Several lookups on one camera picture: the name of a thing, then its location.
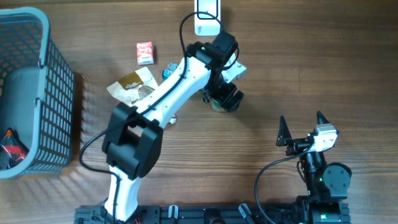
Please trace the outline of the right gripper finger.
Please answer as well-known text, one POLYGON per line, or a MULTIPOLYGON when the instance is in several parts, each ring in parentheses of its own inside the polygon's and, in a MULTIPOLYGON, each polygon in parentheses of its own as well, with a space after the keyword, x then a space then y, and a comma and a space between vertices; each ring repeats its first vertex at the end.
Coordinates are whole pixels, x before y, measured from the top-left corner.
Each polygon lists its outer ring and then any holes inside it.
POLYGON ((283 115, 280 116, 279 132, 277 135, 276 146, 288 146, 292 144, 292 137, 283 115))
POLYGON ((317 111, 317 123, 318 124, 329 124, 330 122, 325 118, 321 111, 317 111))

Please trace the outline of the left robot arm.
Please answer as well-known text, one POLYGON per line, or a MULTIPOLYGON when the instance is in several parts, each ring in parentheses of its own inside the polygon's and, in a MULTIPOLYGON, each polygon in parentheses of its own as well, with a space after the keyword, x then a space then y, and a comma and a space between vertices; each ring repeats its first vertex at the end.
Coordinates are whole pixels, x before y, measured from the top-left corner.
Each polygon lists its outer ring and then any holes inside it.
POLYGON ((225 31, 211 43, 190 44, 178 67, 149 96, 115 107, 102 150, 115 174, 104 209, 116 222, 127 222, 136 211, 141 180, 160 156, 164 128, 194 93, 203 91, 228 113, 237 110, 244 95, 232 81, 245 71, 237 53, 238 42, 225 31))

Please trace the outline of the brown white snack pouch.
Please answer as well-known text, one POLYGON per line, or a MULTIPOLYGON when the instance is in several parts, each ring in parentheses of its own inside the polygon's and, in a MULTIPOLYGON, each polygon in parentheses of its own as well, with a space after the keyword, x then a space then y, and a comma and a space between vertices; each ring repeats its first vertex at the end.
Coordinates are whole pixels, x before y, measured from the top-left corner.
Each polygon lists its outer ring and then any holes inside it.
POLYGON ((132 107, 147 98, 158 87, 153 74, 144 67, 120 78, 106 89, 113 98, 132 107))

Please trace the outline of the black red snack packet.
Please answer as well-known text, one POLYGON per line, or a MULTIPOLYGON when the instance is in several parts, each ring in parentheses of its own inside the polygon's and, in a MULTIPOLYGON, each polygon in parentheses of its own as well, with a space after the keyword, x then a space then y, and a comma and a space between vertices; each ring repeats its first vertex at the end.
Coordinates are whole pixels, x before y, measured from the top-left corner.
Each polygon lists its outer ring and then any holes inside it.
POLYGON ((20 141, 17 132, 9 128, 1 139, 1 170, 19 165, 28 153, 28 148, 20 141))

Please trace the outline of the small red white carton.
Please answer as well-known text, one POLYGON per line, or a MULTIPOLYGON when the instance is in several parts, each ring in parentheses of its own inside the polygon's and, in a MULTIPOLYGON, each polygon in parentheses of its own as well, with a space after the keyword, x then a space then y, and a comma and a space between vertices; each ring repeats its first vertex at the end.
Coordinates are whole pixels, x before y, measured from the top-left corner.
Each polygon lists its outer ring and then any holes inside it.
POLYGON ((154 48, 152 42, 139 42, 137 47, 138 65, 148 65, 154 63, 154 48))

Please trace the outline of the green lid jar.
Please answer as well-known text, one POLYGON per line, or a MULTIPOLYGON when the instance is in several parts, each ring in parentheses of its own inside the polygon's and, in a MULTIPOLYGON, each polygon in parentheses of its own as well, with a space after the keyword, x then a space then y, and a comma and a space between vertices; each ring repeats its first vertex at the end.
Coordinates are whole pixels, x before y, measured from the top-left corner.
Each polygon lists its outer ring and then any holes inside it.
POLYGON ((211 107, 218 113, 227 113, 227 110, 223 107, 223 105, 215 100, 214 98, 210 98, 211 107))

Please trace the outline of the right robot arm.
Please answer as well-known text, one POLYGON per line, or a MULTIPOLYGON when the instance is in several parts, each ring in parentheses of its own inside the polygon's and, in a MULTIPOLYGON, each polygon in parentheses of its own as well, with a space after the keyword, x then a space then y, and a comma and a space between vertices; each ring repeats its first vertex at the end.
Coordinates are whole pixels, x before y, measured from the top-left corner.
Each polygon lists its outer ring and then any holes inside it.
POLYGON ((294 139, 285 118, 280 117, 276 145, 285 146, 286 156, 297 158, 308 195, 292 204, 292 223, 349 223, 342 201, 348 197, 351 169, 340 163, 327 163, 324 152, 332 149, 339 131, 317 111, 317 125, 304 138, 294 139))

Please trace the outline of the blue mouthwash bottle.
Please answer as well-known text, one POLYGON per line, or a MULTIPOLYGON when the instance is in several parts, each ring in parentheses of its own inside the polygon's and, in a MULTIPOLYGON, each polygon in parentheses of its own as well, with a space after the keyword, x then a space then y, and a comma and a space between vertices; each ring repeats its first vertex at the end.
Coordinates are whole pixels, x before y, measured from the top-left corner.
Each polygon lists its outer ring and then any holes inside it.
POLYGON ((162 71, 162 79, 166 80, 168 79, 171 74, 173 74, 174 71, 178 68, 178 65, 176 63, 170 63, 167 65, 167 68, 162 71))

